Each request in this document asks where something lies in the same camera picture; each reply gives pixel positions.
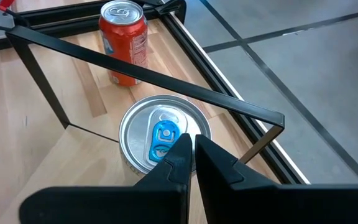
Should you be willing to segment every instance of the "metal bar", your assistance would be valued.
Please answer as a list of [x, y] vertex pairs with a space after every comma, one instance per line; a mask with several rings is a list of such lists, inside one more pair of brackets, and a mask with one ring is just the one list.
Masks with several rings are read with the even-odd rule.
[[273, 126], [270, 128], [265, 135], [263, 135], [241, 158], [240, 161], [243, 163], [249, 162], [253, 157], [261, 152], [267, 145], [269, 145], [273, 139], [275, 139], [281, 132], [282, 128]]
[[[101, 7], [111, 0], [99, 0], [93, 2], [84, 2], [71, 4], [69, 6], [50, 7], [34, 11], [19, 12], [19, 14], [27, 19], [31, 26], [47, 24], [51, 22], [61, 22], [69, 19], [78, 19], [88, 16], [100, 16]], [[141, 0], [132, 0], [140, 5], [144, 2]]]
[[[144, 15], [148, 20], [159, 17], [158, 12], [152, 6], [144, 8]], [[33, 27], [33, 29], [43, 34], [58, 38], [96, 31], [99, 29], [99, 14], [72, 21], [61, 21], [53, 24], [38, 25]], [[12, 46], [7, 38], [0, 39], [0, 50], [8, 49], [10, 47]]]
[[185, 0], [182, 0], [179, 10], [175, 12], [176, 17], [179, 21], [184, 24], [186, 19], [187, 3]]
[[42, 94], [47, 99], [49, 105], [52, 107], [53, 112], [55, 112], [57, 118], [66, 129], [70, 124], [70, 120], [66, 115], [63, 107], [61, 106], [56, 94], [53, 92], [52, 87], [50, 86], [47, 77], [43, 73], [40, 65], [35, 59], [33, 53], [31, 52], [28, 42], [24, 39], [18, 38], [15, 35], [6, 33], [7, 38], [11, 42], [15, 51], [19, 55], [20, 59], [23, 61], [23, 64], [30, 72], [31, 77], [34, 79], [35, 83], [40, 88]]
[[[164, 16], [161, 20], [210, 87], [220, 93], [238, 98], [236, 93], [224, 80], [223, 76], [219, 74], [217, 68], [214, 68], [214, 65], [209, 61], [208, 56], [202, 52], [201, 47], [185, 32], [182, 28], [182, 24], [173, 16]], [[230, 114], [253, 144], [265, 134], [265, 131], [258, 125], [256, 119], [233, 112], [230, 112]], [[269, 144], [260, 152], [260, 155], [267, 162], [281, 183], [308, 183], [307, 179], [302, 178], [303, 174], [297, 171], [297, 167], [292, 166], [291, 161], [280, 152], [280, 149], [275, 144]]]
[[114, 70], [116, 72], [123, 73], [130, 77], [134, 77], [147, 83], [175, 91], [197, 100], [201, 100], [230, 111], [247, 115], [251, 118], [255, 118], [277, 126], [281, 129], [281, 131], [284, 129], [284, 115], [279, 112], [270, 111], [265, 108], [261, 108], [259, 106], [230, 97], [228, 95], [208, 90], [203, 87], [148, 70], [146, 68], [123, 62], [108, 55], [104, 55], [99, 52], [95, 52], [75, 44], [41, 34], [25, 27], [17, 26], [13, 30], [7, 32], [7, 35], [39, 44], [48, 49], [67, 54], [74, 58], [93, 63], [100, 67]]

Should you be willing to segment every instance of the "red object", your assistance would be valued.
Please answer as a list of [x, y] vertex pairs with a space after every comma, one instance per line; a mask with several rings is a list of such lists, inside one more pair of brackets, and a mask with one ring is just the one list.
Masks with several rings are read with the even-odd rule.
[[[107, 55], [147, 68], [147, 22], [143, 14], [139, 20], [129, 25], [109, 22], [102, 15], [99, 27], [104, 51]], [[113, 82], [122, 86], [133, 86], [140, 83], [140, 80], [121, 73], [109, 71], [109, 74]]]
[[0, 10], [6, 11], [6, 9], [13, 4], [14, 0], [2, 0], [0, 2]]

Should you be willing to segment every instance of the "blue pull tab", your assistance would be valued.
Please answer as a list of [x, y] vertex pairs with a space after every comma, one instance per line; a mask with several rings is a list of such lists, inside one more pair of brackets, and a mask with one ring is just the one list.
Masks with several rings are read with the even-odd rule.
[[169, 120], [159, 121], [153, 128], [149, 159], [160, 162], [180, 137], [178, 126]]

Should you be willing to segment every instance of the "white strip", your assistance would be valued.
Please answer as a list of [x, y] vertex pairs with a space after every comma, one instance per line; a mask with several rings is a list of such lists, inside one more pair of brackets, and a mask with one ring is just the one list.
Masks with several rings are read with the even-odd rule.
[[[229, 80], [223, 75], [223, 73], [220, 71], [220, 69], [215, 65], [215, 63], [210, 59], [208, 54], [205, 53], [203, 48], [197, 43], [197, 41], [194, 39], [194, 37], [188, 32], [188, 30], [185, 28], [185, 26], [179, 21], [179, 19], [174, 15], [174, 13], [171, 12], [171, 15], [173, 18], [177, 21], [177, 23], [181, 26], [181, 28], [186, 32], [187, 36], [193, 41], [193, 43], [197, 46], [197, 48], [203, 53], [203, 55], [207, 58], [207, 60], [210, 62], [210, 64], [214, 67], [214, 69], [217, 71], [217, 73], [221, 76], [221, 78], [224, 80], [224, 82], [229, 86], [229, 88], [233, 91], [235, 96], [244, 101], [244, 99], [241, 97], [241, 95], [237, 92], [237, 90], [231, 85]], [[264, 130], [266, 133], [268, 129], [266, 126], [259, 120], [256, 120], [258, 125]], [[283, 147], [277, 142], [277, 140], [273, 140], [273, 144], [277, 147], [279, 150], [279, 153], [288, 161], [288, 163], [292, 166], [292, 168], [295, 170], [295, 172], [302, 178], [302, 180], [306, 184], [310, 184], [310, 181], [306, 178], [306, 176], [302, 173], [301, 170], [299, 170], [298, 166], [292, 161], [291, 157], [285, 152]]]

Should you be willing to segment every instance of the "silver can lid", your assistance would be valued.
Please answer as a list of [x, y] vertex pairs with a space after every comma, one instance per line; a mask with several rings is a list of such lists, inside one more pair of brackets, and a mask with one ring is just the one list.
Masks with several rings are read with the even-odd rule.
[[143, 9], [132, 1], [115, 0], [102, 6], [100, 14], [106, 21], [124, 26], [133, 24], [142, 18]]
[[149, 173], [157, 165], [150, 157], [150, 150], [155, 145], [155, 134], [159, 134], [158, 137], [171, 134], [165, 129], [161, 133], [155, 132], [155, 127], [166, 121], [169, 124], [174, 123], [180, 134], [190, 134], [193, 141], [193, 171], [196, 169], [196, 134], [203, 134], [211, 139], [208, 120], [193, 103], [173, 95], [150, 96], [138, 101], [129, 108], [121, 121], [119, 142], [126, 159], [144, 174]]

